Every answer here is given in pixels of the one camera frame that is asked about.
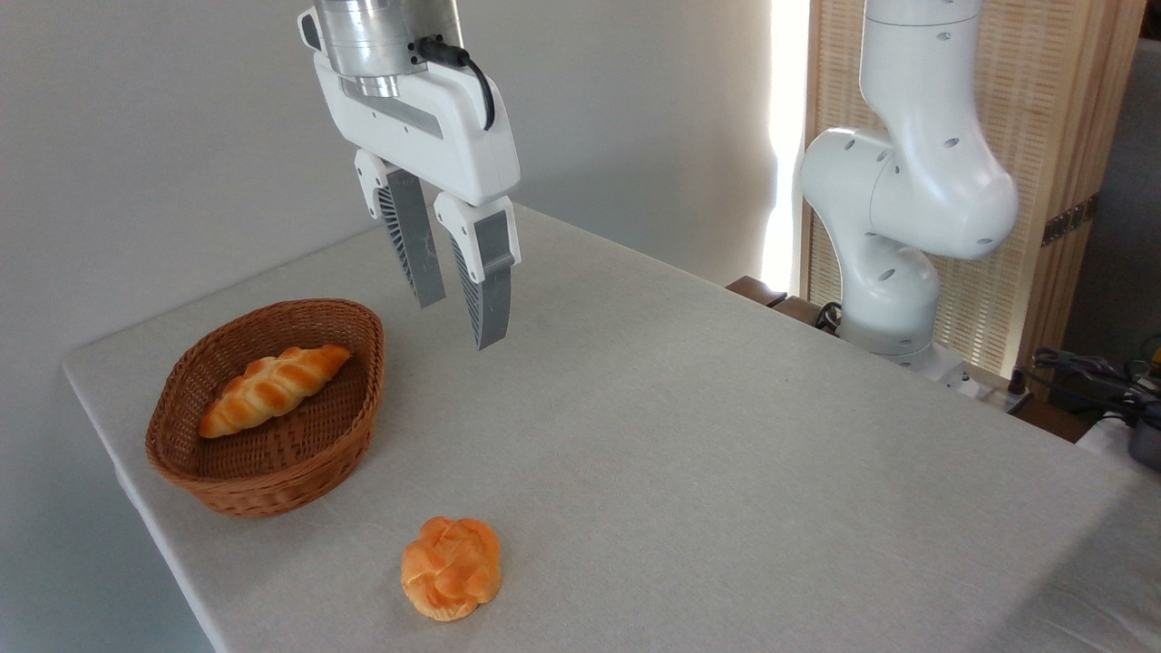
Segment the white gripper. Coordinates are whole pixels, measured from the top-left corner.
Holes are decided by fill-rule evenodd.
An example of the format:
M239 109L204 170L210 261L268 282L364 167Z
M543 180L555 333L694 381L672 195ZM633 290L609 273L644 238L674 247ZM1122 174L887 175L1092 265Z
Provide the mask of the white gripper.
M361 148L354 167L366 211L385 224L418 303L446 297L423 180L444 191L433 207L450 235L476 347L505 338L512 268L522 253L505 198L520 181L520 165L499 91L486 130L479 82L469 72L432 63L397 77L396 96L370 98L336 74L326 53L313 53L313 66L336 127Z

